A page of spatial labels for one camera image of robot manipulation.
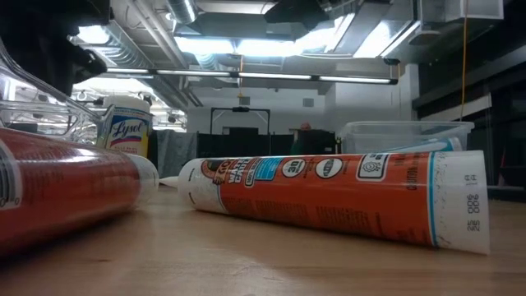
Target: clear plastic bin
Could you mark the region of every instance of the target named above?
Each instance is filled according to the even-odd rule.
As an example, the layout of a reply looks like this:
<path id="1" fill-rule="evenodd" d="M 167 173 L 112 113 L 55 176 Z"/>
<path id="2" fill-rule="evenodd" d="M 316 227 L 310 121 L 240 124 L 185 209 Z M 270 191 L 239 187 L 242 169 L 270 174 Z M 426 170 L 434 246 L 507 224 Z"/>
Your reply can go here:
<path id="1" fill-rule="evenodd" d="M 344 153 L 371 153 L 456 137 L 462 149 L 468 146 L 473 123 L 457 122 L 355 122 L 340 133 Z"/>

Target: caulk tube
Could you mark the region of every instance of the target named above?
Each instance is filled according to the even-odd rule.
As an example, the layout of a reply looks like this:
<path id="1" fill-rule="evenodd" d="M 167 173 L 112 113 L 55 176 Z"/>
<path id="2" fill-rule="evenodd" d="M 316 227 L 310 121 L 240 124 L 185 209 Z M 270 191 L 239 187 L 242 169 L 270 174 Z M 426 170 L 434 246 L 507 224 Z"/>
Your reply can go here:
<path id="1" fill-rule="evenodd" d="M 404 146 L 384 150 L 382 152 L 431 152 L 431 151 L 462 151 L 462 144 L 460 144 L 459 138 L 454 136 L 446 139 L 431 139 L 423 141 L 416 145 Z"/>
<path id="2" fill-rule="evenodd" d="M 197 210 L 489 253 L 481 151 L 197 159 L 178 190 Z"/>
<path id="3" fill-rule="evenodd" d="M 0 128 L 0 254 L 129 211 L 158 184 L 140 156 Z"/>

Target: white wall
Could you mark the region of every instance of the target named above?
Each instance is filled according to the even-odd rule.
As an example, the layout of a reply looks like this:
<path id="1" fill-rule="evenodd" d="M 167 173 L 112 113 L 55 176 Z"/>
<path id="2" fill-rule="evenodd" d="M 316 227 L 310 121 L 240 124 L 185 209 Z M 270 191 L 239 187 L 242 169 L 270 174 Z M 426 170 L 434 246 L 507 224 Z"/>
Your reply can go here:
<path id="1" fill-rule="evenodd" d="M 413 120 L 418 92 L 417 65 L 406 66 L 396 86 L 336 83 L 325 97 L 325 126 L 339 132 L 350 122 Z"/>
<path id="2" fill-rule="evenodd" d="M 287 134 L 304 122 L 312 128 L 339 132 L 350 122 L 416 119 L 412 101 L 419 96 L 418 65 L 407 65 L 404 70 L 396 86 L 336 83 L 325 96 L 316 90 L 244 89 L 242 93 L 251 97 L 251 108 L 271 110 L 270 132 Z M 208 133 L 210 107 L 232 108 L 239 102 L 237 89 L 197 88 L 194 93 L 205 107 L 188 111 L 189 132 Z M 304 108 L 303 98 L 313 98 L 315 107 Z M 266 123 L 254 113 L 225 112 L 215 121 L 214 133 L 221 133 L 223 127 L 258 127 L 260 134 L 266 133 Z"/>
<path id="3" fill-rule="evenodd" d="M 213 90 L 196 88 L 194 94 L 205 107 L 188 110 L 188 132 L 210 132 L 210 108 L 232 108 L 239 106 L 238 89 Z M 288 134 L 289 129 L 299 128 L 302 123 L 309 122 L 312 128 L 325 128 L 324 111 L 325 97 L 317 94 L 317 90 L 279 90 L 274 89 L 243 89 L 244 96 L 251 97 L 250 108 L 270 109 L 270 132 Z M 313 98 L 314 107 L 303 107 L 303 98 Z M 217 117 L 221 111 L 215 111 Z M 266 113 L 260 113 L 266 119 Z M 214 134 L 220 134 L 223 127 L 258 127 L 260 134 L 267 131 L 266 123 L 255 113 L 224 112 L 214 121 Z"/>

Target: fluorescent light fixture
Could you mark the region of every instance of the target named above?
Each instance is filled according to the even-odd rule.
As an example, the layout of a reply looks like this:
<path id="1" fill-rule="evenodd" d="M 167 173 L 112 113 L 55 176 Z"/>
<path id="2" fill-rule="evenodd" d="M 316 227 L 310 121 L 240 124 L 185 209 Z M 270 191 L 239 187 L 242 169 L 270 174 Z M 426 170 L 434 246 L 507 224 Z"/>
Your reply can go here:
<path id="1" fill-rule="evenodd" d="M 250 57 L 290 57 L 302 50 L 293 41 L 245 39 L 239 44 L 238 53 Z"/>
<path id="2" fill-rule="evenodd" d="M 153 75 L 115 74 L 115 78 L 154 79 Z"/>
<path id="3" fill-rule="evenodd" d="M 175 37 L 175 41 L 185 53 L 233 53 L 233 45 L 229 39 Z"/>
<path id="4" fill-rule="evenodd" d="M 154 115 L 167 115 L 168 113 L 171 113 L 171 114 L 174 114 L 174 115 L 184 115 L 184 112 L 181 111 L 181 110 L 175 110 L 175 109 L 170 109 L 170 108 L 155 108 L 155 107 L 152 107 L 150 109 L 150 113 L 154 114 Z"/>
<path id="5" fill-rule="evenodd" d="M 183 75 L 183 76 L 230 77 L 229 72 L 219 72 L 219 71 L 158 70 L 157 73 L 167 74 L 167 75 Z"/>
<path id="6" fill-rule="evenodd" d="M 93 89 L 106 92 L 138 93 L 139 91 L 153 94 L 151 87 L 137 79 L 100 78 L 95 77 L 74 85 L 76 90 Z"/>
<path id="7" fill-rule="evenodd" d="M 345 32 L 347 32 L 347 29 L 351 26 L 354 16 L 356 16 L 356 14 L 349 13 L 347 16 L 345 16 L 343 21 L 337 21 L 338 19 L 335 20 L 335 27 L 337 27 L 338 29 L 336 29 L 332 39 L 327 43 L 327 46 L 325 47 L 326 53 L 336 49 L 336 46 L 338 46 L 339 41 L 341 41 L 341 39 L 345 35 Z"/>
<path id="8" fill-rule="evenodd" d="M 109 35 L 100 25 L 79 27 L 80 33 L 76 36 L 89 44 L 106 44 Z"/>
<path id="9" fill-rule="evenodd" d="M 360 48 L 354 53 L 353 58 L 376 58 L 389 46 L 390 34 L 389 26 L 381 21 L 363 41 Z"/>
<path id="10" fill-rule="evenodd" d="M 320 76 L 320 81 L 374 83 L 374 84 L 390 84 L 391 83 L 391 79 L 365 78 L 365 77 L 345 77 L 345 76 Z"/>
<path id="11" fill-rule="evenodd" d="M 154 126 L 154 129 L 156 131 L 165 131 L 165 130 L 172 130 L 175 132 L 187 132 L 186 129 L 182 127 L 176 127 L 176 126 Z"/>
<path id="12" fill-rule="evenodd" d="M 408 30 L 406 30 L 399 38 L 397 38 L 387 49 L 385 49 L 380 56 L 385 57 L 393 50 L 395 50 L 404 40 L 406 40 L 418 27 L 420 26 L 420 21 L 415 21 Z"/>
<path id="13" fill-rule="evenodd" d="M 241 78 L 270 78 L 270 79 L 291 79 L 291 80 L 311 80 L 310 75 L 295 75 L 295 74 L 274 74 L 274 73 L 249 73 L 240 72 Z"/>
<path id="14" fill-rule="evenodd" d="M 108 68 L 107 73 L 148 74 L 147 69 Z"/>

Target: wooden tabletop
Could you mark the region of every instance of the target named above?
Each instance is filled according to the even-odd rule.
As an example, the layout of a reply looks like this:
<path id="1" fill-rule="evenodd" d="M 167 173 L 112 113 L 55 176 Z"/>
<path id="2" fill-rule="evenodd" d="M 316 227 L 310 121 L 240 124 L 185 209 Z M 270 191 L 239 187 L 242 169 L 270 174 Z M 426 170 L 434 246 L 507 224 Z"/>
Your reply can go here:
<path id="1" fill-rule="evenodd" d="M 2 296 L 524 295 L 526 205 L 491 201 L 488 257 L 192 210 L 143 210 L 2 263 Z"/>

